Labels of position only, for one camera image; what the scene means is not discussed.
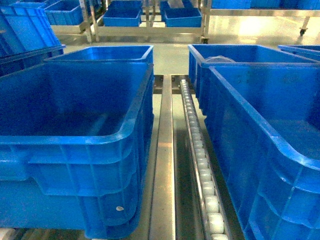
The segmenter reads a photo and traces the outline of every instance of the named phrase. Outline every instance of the blue crate on cart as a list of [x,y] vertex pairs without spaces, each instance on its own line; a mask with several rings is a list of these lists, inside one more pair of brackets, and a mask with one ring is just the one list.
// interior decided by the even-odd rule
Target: blue crate on cart
[[45,9],[47,4],[44,2],[16,2],[11,4],[13,7],[21,7],[21,8],[32,8],[32,9]]
[[0,77],[0,227],[137,227],[153,126],[153,65],[49,62]]
[[151,45],[141,46],[90,46],[84,49],[46,59],[47,62],[154,62]]
[[249,9],[251,0],[212,0],[213,9]]
[[282,0],[251,0],[251,8],[278,9]]
[[43,9],[0,6],[0,26],[1,58],[61,45]]
[[142,1],[115,0],[110,3],[108,9],[142,9]]
[[205,124],[245,239],[320,239],[320,67],[206,71]]
[[164,12],[165,25],[169,28],[200,28],[202,15],[198,8],[170,8]]
[[[189,45],[188,48],[189,77],[204,115],[207,114],[208,108],[209,78],[203,69],[212,65],[275,64],[285,66],[290,63],[318,63],[312,59],[259,45],[194,44]],[[233,62],[212,62],[211,58],[217,56],[226,57]]]
[[41,64],[44,59],[64,54],[65,45],[47,47],[0,58],[0,77]]
[[138,8],[110,8],[103,15],[107,27],[139,27],[142,10]]
[[79,25],[84,21],[79,2],[61,0],[48,6],[45,13],[51,25]]
[[[190,0],[182,0],[183,6],[185,8],[193,8],[193,4]],[[167,9],[171,9],[168,1],[160,1],[160,14],[161,14],[161,21],[165,21],[165,12]]]
[[320,61],[320,45],[279,45],[284,52]]

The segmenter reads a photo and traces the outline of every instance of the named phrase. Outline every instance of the floor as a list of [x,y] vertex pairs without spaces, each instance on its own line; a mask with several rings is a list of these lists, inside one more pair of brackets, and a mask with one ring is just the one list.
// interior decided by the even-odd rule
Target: floor
[[[222,16],[212,16],[210,20],[210,31],[209,31],[209,44],[258,44],[264,45],[272,48],[277,48],[278,45],[319,45],[320,44],[320,29],[319,29],[319,18],[311,18],[308,30],[303,37],[300,36],[300,27],[302,26],[304,18],[301,17],[222,17]],[[86,39],[83,37],[61,37],[61,42],[66,44],[65,53],[73,52],[88,46],[115,46],[115,45],[154,45],[154,73],[156,75],[167,75],[167,74],[188,74],[189,68],[189,51],[188,44],[198,43],[198,39],[190,38],[173,38],[173,39],[146,39],[143,38],[117,38],[108,37],[102,39],[106,42],[93,43],[89,45],[86,43]],[[153,146],[156,144],[157,139],[155,137],[158,131],[159,124],[159,113],[160,113],[160,102],[161,95],[154,95],[153,106],[155,114],[155,122],[153,129]],[[201,128],[206,134],[206,128],[204,126],[204,117],[198,110],[197,114],[199,116]],[[179,173],[179,178],[183,183],[190,182],[190,175],[187,163],[185,162],[185,147],[184,138],[185,134],[185,117],[182,108],[181,95],[173,95],[173,119],[174,119],[174,129],[177,133],[178,139],[178,151],[177,156],[179,158],[179,164],[181,171]],[[237,223],[236,215],[233,211],[231,201],[226,191],[226,187],[223,182],[222,175],[219,171],[218,164],[215,160],[214,153],[212,151],[212,146],[208,146],[209,152],[211,154],[212,164],[214,166],[214,171],[219,179],[219,184],[221,191],[223,192],[223,197],[225,198],[224,205],[228,214],[228,221],[232,227],[232,232],[234,240],[242,240],[243,235],[239,224]],[[150,150],[151,158],[155,155],[155,149],[151,147]],[[149,172],[152,170],[154,163],[150,163],[148,168]],[[147,181],[146,188],[151,189],[152,183]],[[184,215],[181,219],[183,223],[184,232],[181,232],[181,239],[195,239],[195,231],[192,229],[192,210],[188,207],[190,204],[188,184],[180,185],[179,191],[182,198],[178,204],[180,206],[185,206],[181,211],[184,211]],[[150,204],[150,198],[144,199],[144,206]],[[148,225],[144,224],[148,222],[148,209],[144,209],[146,212],[145,217],[141,218],[142,224],[139,226],[137,231],[128,239],[145,239],[146,230]],[[61,233],[58,236],[53,236],[48,239],[73,239],[71,235],[73,233]]]

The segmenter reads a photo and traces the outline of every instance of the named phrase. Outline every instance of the caster wheel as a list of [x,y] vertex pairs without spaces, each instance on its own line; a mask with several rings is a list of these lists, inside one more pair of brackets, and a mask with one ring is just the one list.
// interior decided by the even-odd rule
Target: caster wheel
[[203,44],[208,44],[208,40],[209,40],[208,38],[203,38],[201,41]]
[[300,36],[302,37],[306,33],[306,29],[301,29],[300,30]]

